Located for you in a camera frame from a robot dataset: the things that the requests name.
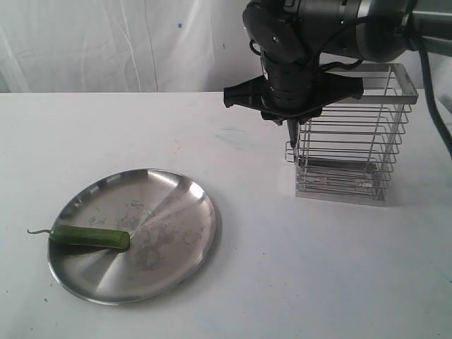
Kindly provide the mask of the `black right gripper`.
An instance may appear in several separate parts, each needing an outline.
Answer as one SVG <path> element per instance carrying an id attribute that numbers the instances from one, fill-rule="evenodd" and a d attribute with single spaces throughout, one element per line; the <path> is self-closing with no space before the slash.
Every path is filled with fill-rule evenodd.
<path id="1" fill-rule="evenodd" d="M 334 69 L 351 71 L 361 63 L 361 60 L 351 64 L 282 63 L 263 56 L 263 74 L 225 88 L 223 102 L 227 108 L 237 105 L 259 111 L 264 120 L 306 121 L 320 116 L 322 109 L 330 104 L 362 97 L 361 78 L 331 73 Z"/>

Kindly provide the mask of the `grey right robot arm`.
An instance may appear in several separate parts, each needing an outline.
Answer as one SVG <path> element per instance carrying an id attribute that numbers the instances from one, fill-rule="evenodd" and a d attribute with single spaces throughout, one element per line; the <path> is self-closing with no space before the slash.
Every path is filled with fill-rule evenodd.
<path id="1" fill-rule="evenodd" d="M 263 75 L 225 88 L 224 103 L 271 121 L 310 119 L 361 98 L 362 80 L 336 69 L 387 63 L 420 46 L 451 54 L 450 1 L 251 1 L 242 20 Z"/>

